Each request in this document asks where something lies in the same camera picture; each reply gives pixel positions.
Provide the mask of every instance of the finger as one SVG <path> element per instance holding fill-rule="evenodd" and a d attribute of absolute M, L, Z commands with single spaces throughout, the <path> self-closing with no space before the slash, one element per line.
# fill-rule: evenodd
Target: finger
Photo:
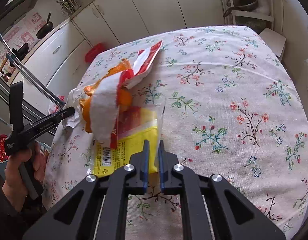
<path fill-rule="evenodd" d="M 41 156 L 40 156 L 40 153 L 39 154 L 35 154 L 35 158 L 34 158 L 34 161 L 33 161 L 33 169 L 35 171 L 37 171 L 40 167 L 41 167 Z"/>
<path fill-rule="evenodd" d="M 16 154 L 10 156 L 6 169 L 18 170 L 21 163 L 27 162 L 32 156 L 32 151 L 30 149 L 21 150 Z"/>
<path fill-rule="evenodd" d="M 37 171 L 42 162 L 41 162 L 41 146 L 39 145 L 39 143 L 37 141 L 35 141 L 35 157 L 34 157 L 34 161 L 33 161 L 33 168 L 35 171 Z"/>
<path fill-rule="evenodd" d="M 22 179 L 19 173 L 19 166 L 22 162 L 28 161 L 32 156 L 30 149 L 19 151 L 10 156 L 5 169 L 5 181 L 8 185 L 21 185 Z"/>
<path fill-rule="evenodd" d="M 39 143 L 37 141 L 35 141 L 35 154 L 39 154 L 41 153 L 41 146 L 39 145 Z"/>
<path fill-rule="evenodd" d="M 34 172 L 34 178 L 36 180 L 38 180 L 39 182 L 43 183 L 43 180 L 44 180 L 44 170 L 43 170 L 42 166 L 40 166 L 38 171 Z"/>

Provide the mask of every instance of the human hand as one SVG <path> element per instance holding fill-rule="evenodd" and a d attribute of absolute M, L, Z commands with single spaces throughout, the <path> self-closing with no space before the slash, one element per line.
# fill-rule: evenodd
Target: human hand
<path fill-rule="evenodd" d="M 22 150 L 10 156 L 5 169 L 5 183 L 2 191 L 17 212 L 22 210 L 28 190 L 25 187 L 19 166 L 22 162 L 27 162 L 32 156 L 30 149 Z M 34 178 L 41 183 L 44 179 L 46 166 L 45 157 L 41 154 L 40 146 L 35 142 L 35 158 L 33 161 Z"/>

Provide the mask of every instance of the yellow package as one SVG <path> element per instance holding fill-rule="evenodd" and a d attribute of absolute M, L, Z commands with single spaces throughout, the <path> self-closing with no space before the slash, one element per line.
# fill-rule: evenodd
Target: yellow package
<path fill-rule="evenodd" d="M 131 155 L 143 150 L 144 140 L 150 142 L 149 172 L 157 172 L 154 165 L 157 152 L 158 128 L 153 125 L 133 135 L 118 140 L 117 149 L 104 148 L 96 142 L 96 156 L 93 174 L 99 178 L 112 174 L 116 169 L 129 163 Z"/>

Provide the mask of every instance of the cabinet door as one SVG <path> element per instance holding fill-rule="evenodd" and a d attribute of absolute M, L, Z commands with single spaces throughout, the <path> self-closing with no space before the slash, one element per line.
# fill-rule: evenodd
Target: cabinet door
<path fill-rule="evenodd" d="M 43 85 L 47 85 L 60 65 L 83 40 L 81 33 L 69 22 L 53 33 L 31 55 L 25 66 Z"/>
<path fill-rule="evenodd" d="M 90 49 L 87 41 L 83 41 L 63 62 L 47 88 L 55 95 L 65 96 L 64 100 L 67 100 L 68 94 L 77 87 L 89 67 L 89 63 L 85 63 L 85 55 Z"/>
<path fill-rule="evenodd" d="M 95 0 L 93 3 L 121 44 L 149 36 L 132 0 Z"/>
<path fill-rule="evenodd" d="M 221 0 L 178 0 L 186 27 L 224 25 Z"/>
<path fill-rule="evenodd" d="M 177 0 L 133 0 L 150 35 L 186 28 Z"/>
<path fill-rule="evenodd" d="M 84 8 L 72 21 L 76 23 L 93 46 L 103 43 L 107 49 L 112 49 L 120 45 L 94 4 Z"/>
<path fill-rule="evenodd" d="M 88 69 L 89 64 L 85 63 L 85 54 L 91 49 L 87 41 L 83 41 L 63 62 L 57 72 L 53 75 L 47 88 L 55 95 L 65 96 L 67 100 L 69 92 L 77 87 L 79 81 Z M 19 73 L 13 83 L 23 80 L 24 100 L 48 115 L 49 104 L 51 101 L 39 92 L 24 76 Z"/>

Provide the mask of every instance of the black pan handle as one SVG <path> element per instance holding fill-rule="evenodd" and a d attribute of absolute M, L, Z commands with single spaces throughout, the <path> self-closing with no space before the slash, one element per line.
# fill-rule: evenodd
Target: black pan handle
<path fill-rule="evenodd" d="M 51 15 L 52 15 L 52 12 L 49 12 L 48 19 L 47 19 L 46 23 L 48 23 L 50 21 Z"/>
<path fill-rule="evenodd" d="M 22 163 L 19 166 L 19 172 L 25 187 L 29 191 L 31 199 L 37 199 L 43 193 L 43 187 L 41 183 L 34 178 L 33 161 L 35 157 L 35 141 L 30 142 L 28 147 L 32 151 L 32 157 L 27 162 Z"/>
<path fill-rule="evenodd" d="M 235 10 L 235 9 L 237 9 L 237 7 L 229 7 L 229 8 L 226 10 L 226 12 L 224 13 L 223 17 L 227 17 L 227 16 L 230 15 L 231 12 L 232 12 L 233 10 Z"/>

